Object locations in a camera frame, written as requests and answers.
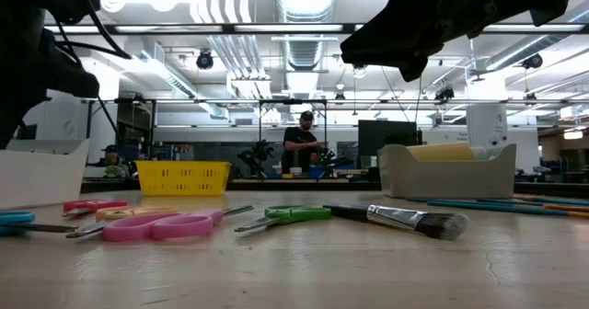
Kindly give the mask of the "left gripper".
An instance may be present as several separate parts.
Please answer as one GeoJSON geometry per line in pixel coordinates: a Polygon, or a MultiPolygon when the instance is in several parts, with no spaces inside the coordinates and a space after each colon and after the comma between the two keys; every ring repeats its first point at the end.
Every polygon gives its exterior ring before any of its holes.
{"type": "Polygon", "coordinates": [[[0,150],[5,150],[22,117],[57,90],[96,97],[98,79],[56,48],[51,31],[0,24],[0,150]]]}

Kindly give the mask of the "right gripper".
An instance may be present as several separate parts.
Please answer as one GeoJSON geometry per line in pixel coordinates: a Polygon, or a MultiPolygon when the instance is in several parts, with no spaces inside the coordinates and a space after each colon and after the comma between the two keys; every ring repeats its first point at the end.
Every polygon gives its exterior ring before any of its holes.
{"type": "Polygon", "coordinates": [[[389,0],[341,43],[341,57],[357,65],[398,67],[404,81],[410,82],[421,77],[428,57],[450,40],[477,36],[532,4],[532,0],[389,0]]]}

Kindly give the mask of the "black overhead rig beam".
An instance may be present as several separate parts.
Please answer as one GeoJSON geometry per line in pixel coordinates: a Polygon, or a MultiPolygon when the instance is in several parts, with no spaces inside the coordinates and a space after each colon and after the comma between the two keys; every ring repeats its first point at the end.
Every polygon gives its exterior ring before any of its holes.
{"type": "MultiPolygon", "coordinates": [[[[189,34],[353,34],[363,24],[294,24],[294,23],[254,23],[254,24],[162,24],[162,25],[106,25],[112,35],[189,35],[189,34]]],[[[564,23],[546,24],[535,27],[532,24],[494,24],[484,28],[481,34],[530,34],[530,35],[589,35],[589,24],[564,23]]]]}

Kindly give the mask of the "white plastic bin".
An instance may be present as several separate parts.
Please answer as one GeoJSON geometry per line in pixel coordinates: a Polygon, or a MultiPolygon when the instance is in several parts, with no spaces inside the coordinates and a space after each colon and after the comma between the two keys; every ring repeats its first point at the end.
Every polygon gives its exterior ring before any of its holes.
{"type": "Polygon", "coordinates": [[[14,140],[0,150],[0,211],[79,197],[89,140],[14,140]]]}

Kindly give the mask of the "black monitor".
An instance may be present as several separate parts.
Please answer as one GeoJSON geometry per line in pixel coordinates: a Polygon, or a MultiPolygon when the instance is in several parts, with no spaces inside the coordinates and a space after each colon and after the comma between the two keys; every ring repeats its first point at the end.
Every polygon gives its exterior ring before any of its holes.
{"type": "Polygon", "coordinates": [[[422,132],[415,122],[388,120],[358,122],[359,156],[377,156],[377,151],[389,144],[420,145],[422,132]]]}

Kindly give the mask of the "person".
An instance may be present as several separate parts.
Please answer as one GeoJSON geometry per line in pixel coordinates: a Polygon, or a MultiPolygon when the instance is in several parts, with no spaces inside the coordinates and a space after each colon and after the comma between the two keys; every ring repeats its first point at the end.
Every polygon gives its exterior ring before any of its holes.
{"type": "Polygon", "coordinates": [[[116,145],[108,145],[103,149],[103,152],[104,157],[89,166],[103,167],[104,177],[107,178],[129,178],[131,176],[130,167],[123,160],[116,145]]]}
{"type": "Polygon", "coordinates": [[[299,167],[302,172],[308,172],[310,166],[318,160],[318,153],[322,143],[311,132],[314,115],[311,111],[304,111],[300,115],[297,127],[288,127],[283,136],[282,171],[291,174],[292,167],[299,167]]]}

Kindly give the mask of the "grey plastic bin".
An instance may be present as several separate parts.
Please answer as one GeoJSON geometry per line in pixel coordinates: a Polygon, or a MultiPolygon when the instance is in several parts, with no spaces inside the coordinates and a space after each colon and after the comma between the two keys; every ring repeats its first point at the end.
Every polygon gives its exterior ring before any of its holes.
{"type": "Polygon", "coordinates": [[[514,144],[478,160],[419,160],[398,144],[378,151],[383,193],[408,200],[508,199],[514,194],[515,160],[514,144]]]}

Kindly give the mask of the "wide black paintbrush silver ferrule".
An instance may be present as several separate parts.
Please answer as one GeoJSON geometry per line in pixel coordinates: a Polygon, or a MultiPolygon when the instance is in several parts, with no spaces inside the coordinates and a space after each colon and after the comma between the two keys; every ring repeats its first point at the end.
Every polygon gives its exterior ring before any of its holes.
{"type": "Polygon", "coordinates": [[[469,218],[460,213],[423,212],[381,205],[325,204],[336,217],[376,223],[438,240],[456,240],[468,228],[469,218]]]}

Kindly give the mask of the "yellow plastic mesh basket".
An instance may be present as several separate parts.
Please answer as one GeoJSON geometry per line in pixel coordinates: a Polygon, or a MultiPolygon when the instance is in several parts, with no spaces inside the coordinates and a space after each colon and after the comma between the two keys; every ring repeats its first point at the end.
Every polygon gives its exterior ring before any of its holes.
{"type": "Polygon", "coordinates": [[[225,193],[232,166],[221,161],[135,163],[144,196],[220,196],[225,193]]]}

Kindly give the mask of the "blue handled scissors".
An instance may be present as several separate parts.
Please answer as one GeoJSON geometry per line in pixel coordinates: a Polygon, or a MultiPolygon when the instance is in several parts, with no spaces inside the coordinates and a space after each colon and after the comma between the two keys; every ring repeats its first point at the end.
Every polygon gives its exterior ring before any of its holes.
{"type": "Polygon", "coordinates": [[[24,232],[71,233],[77,226],[35,223],[34,212],[0,212],[0,236],[18,235],[24,232]]]}

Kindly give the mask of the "red handled scissors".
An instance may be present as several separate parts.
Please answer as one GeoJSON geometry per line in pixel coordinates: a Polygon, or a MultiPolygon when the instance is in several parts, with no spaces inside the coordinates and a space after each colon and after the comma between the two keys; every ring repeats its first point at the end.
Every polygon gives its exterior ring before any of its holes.
{"type": "Polygon", "coordinates": [[[76,218],[89,213],[95,213],[103,208],[127,206],[126,200],[73,200],[63,204],[64,218],[76,218]]]}

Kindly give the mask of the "orange handled scissors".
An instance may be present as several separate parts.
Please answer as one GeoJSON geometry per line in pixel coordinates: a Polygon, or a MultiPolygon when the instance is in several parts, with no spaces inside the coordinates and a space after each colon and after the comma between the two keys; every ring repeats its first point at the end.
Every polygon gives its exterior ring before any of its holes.
{"type": "Polygon", "coordinates": [[[144,215],[170,214],[178,210],[173,207],[121,206],[102,208],[96,211],[96,222],[83,229],[67,234],[66,238],[78,238],[101,232],[107,223],[144,215]]]}

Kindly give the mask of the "green handled scissors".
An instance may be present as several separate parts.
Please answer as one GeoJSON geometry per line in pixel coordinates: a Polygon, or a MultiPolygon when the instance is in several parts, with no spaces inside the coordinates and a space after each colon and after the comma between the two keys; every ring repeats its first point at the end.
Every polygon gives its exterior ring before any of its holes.
{"type": "Polygon", "coordinates": [[[307,205],[280,205],[267,207],[264,216],[252,223],[239,226],[235,232],[248,232],[262,227],[286,225],[306,221],[321,221],[331,218],[331,209],[307,205]]]}

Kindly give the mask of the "black background rig frame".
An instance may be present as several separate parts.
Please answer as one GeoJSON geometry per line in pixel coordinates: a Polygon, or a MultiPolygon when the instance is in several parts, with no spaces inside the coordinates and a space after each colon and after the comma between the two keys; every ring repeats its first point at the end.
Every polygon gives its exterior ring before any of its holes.
{"type": "Polygon", "coordinates": [[[540,129],[573,128],[576,131],[589,131],[589,98],[587,99],[139,99],[116,98],[111,101],[117,105],[144,105],[152,107],[155,117],[160,108],[180,109],[186,112],[197,109],[207,112],[212,119],[226,120],[230,127],[237,122],[230,119],[232,112],[247,109],[255,113],[252,125],[259,129],[279,127],[285,124],[282,119],[268,120],[267,115],[276,110],[297,107],[296,113],[304,110],[316,112],[321,118],[323,131],[330,127],[345,125],[338,119],[338,112],[346,111],[353,119],[364,112],[371,119],[391,120],[395,113],[402,121],[414,122],[417,128],[452,127],[464,119],[469,107],[505,107],[507,115],[531,117],[535,111],[540,113],[541,121],[535,126],[540,129]]]}

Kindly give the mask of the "pink handled scissors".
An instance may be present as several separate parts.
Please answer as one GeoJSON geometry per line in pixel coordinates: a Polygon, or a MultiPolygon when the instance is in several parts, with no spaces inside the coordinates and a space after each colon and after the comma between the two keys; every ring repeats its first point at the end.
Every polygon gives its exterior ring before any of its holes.
{"type": "Polygon", "coordinates": [[[109,242],[128,242],[208,235],[226,216],[253,209],[253,206],[245,205],[234,209],[141,215],[108,223],[102,229],[102,237],[109,242]]]}

